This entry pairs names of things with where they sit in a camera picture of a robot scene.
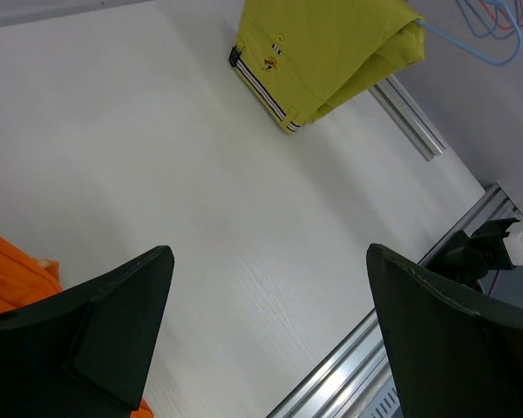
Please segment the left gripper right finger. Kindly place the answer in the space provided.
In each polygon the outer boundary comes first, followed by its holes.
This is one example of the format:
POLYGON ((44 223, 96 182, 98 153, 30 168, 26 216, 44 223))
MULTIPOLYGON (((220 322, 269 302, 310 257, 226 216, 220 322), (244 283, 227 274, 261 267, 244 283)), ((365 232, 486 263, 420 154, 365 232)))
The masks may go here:
POLYGON ((523 308, 384 245, 366 265, 405 417, 523 417, 523 308))

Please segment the yellow-green trousers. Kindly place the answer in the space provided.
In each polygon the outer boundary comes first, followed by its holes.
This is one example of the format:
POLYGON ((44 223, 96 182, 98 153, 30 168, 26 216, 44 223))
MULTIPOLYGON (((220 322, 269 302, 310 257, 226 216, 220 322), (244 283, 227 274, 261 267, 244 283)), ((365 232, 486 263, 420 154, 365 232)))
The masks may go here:
POLYGON ((405 1, 247 1, 228 61, 286 133, 425 57, 405 1))

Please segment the light blue wire hanger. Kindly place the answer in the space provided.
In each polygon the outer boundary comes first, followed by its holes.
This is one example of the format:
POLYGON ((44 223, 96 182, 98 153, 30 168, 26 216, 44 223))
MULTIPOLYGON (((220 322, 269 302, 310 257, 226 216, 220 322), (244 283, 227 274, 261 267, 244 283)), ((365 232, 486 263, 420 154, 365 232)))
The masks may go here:
POLYGON ((456 5, 457 1, 411 1, 423 19, 419 22, 437 42, 447 44, 492 67, 506 66, 523 49, 523 28, 511 19, 515 34, 505 40, 492 37, 476 38, 466 25, 456 5))

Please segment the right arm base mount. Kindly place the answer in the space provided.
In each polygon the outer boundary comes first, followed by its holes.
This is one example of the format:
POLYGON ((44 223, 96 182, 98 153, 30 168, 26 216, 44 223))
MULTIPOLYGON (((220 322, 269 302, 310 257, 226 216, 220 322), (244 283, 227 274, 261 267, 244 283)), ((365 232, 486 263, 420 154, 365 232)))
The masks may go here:
POLYGON ((455 232, 429 262, 427 269, 461 285, 479 290, 479 281, 490 271, 516 268, 503 239, 509 228, 520 222, 516 218, 487 221, 472 235, 455 232))

